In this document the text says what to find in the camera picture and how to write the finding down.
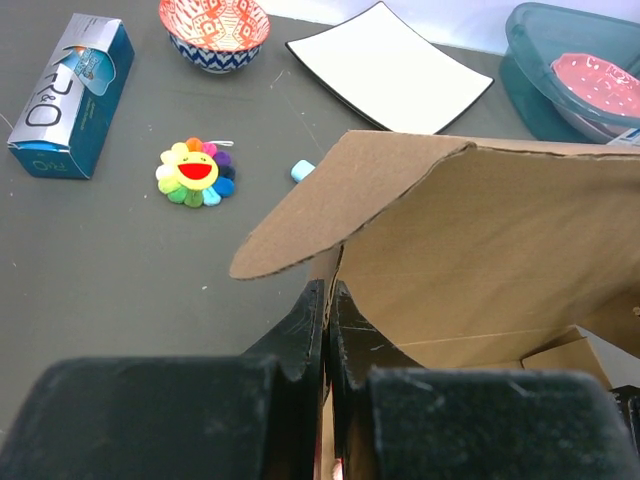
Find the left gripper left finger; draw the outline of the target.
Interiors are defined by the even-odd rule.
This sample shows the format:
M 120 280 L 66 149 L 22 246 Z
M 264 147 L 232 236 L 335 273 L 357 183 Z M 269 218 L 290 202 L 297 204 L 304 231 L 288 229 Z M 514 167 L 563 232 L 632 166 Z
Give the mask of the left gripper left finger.
M 5 479 L 316 479 L 325 286 L 237 356 L 84 357 L 35 382 Z

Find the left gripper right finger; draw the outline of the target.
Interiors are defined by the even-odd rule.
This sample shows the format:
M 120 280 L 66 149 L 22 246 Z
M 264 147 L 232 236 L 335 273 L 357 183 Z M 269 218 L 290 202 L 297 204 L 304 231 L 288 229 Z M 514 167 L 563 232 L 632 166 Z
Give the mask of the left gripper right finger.
M 585 373 L 429 369 L 338 282 L 328 310 L 334 448 L 347 479 L 635 479 L 613 396 Z

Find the brown cardboard box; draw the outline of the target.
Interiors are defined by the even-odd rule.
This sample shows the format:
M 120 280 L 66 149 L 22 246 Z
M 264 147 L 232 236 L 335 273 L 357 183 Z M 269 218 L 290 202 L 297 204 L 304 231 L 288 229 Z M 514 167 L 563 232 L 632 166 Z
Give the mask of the brown cardboard box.
M 233 278 L 310 262 L 429 369 L 571 371 L 639 455 L 639 152 L 351 131 L 247 237 Z

